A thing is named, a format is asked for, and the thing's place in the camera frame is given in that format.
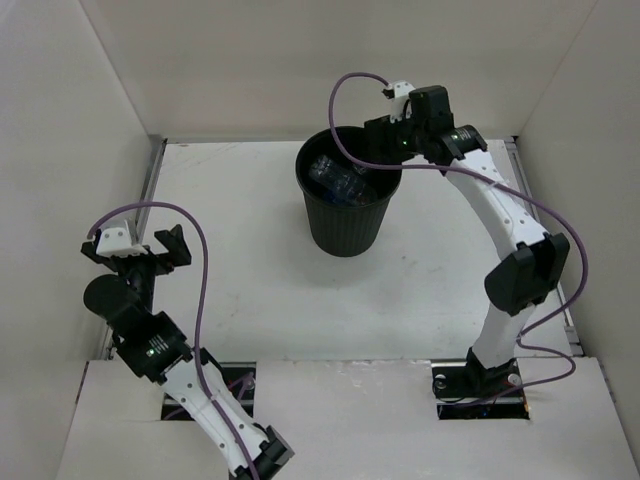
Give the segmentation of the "blue label plastic bottle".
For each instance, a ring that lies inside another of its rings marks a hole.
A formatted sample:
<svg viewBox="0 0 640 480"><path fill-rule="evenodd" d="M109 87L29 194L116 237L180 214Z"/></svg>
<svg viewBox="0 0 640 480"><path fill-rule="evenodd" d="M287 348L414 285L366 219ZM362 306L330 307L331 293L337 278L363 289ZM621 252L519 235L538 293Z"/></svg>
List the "blue label plastic bottle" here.
<svg viewBox="0 0 640 480"><path fill-rule="evenodd" d="M324 188L323 199L330 203L360 207L378 200L375 189L357 172L341 166L326 155L315 159L309 169L309 177Z"/></svg>

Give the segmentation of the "black ribbed plastic bin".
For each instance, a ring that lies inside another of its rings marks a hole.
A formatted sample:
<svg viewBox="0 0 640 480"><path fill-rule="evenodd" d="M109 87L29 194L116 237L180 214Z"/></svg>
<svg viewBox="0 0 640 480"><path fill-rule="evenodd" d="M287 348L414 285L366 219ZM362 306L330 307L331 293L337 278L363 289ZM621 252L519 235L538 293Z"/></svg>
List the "black ribbed plastic bin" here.
<svg viewBox="0 0 640 480"><path fill-rule="evenodd" d="M313 240L330 255L358 256L373 245L391 198L400 185L401 172L372 169L370 175L361 177L375 189L378 200L360 207L339 206L324 200L324 188L309 177L312 163L321 155L354 170L352 161L339 150L328 129L313 135L300 148L295 176L303 194Z"/></svg>

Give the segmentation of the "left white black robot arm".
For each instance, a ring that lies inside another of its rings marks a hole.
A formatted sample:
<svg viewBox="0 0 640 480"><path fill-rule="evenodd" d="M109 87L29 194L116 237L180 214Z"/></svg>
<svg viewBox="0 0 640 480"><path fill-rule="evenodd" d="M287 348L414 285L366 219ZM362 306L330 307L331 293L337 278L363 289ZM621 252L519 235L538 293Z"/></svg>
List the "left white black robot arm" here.
<svg viewBox="0 0 640 480"><path fill-rule="evenodd" d="M84 304L111 329L130 370L178 402L212 440L231 478L272 479L293 456L291 447L245 411L205 349L190 346L165 312L152 310L156 278L192 261L181 226L154 236L165 248L161 254L140 244L127 224L93 233L81 251L109 272L88 284Z"/></svg>

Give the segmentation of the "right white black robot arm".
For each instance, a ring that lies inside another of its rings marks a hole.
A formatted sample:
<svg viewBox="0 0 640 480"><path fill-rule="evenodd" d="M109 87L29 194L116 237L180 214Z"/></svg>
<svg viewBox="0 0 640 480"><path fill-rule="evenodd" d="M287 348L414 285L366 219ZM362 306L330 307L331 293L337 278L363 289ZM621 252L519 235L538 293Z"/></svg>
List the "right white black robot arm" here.
<svg viewBox="0 0 640 480"><path fill-rule="evenodd" d="M433 373L435 394L445 401L492 397L519 378L516 341L556 288L569 241L550 234L505 192L484 138L471 125L455 124L445 87L399 81L383 93L392 103L390 114L365 124L372 160L401 165L423 156L465 197L494 243L499 262L484 279L489 309L481 333L464 365Z"/></svg>

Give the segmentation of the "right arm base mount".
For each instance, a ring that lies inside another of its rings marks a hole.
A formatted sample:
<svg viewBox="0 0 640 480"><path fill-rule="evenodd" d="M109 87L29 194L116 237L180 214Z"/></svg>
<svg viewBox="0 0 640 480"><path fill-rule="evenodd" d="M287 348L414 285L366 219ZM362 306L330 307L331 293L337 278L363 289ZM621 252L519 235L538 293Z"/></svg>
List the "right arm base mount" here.
<svg viewBox="0 0 640 480"><path fill-rule="evenodd" d="M485 369L467 356L464 363L434 363L432 392L440 420L529 420L515 359Z"/></svg>

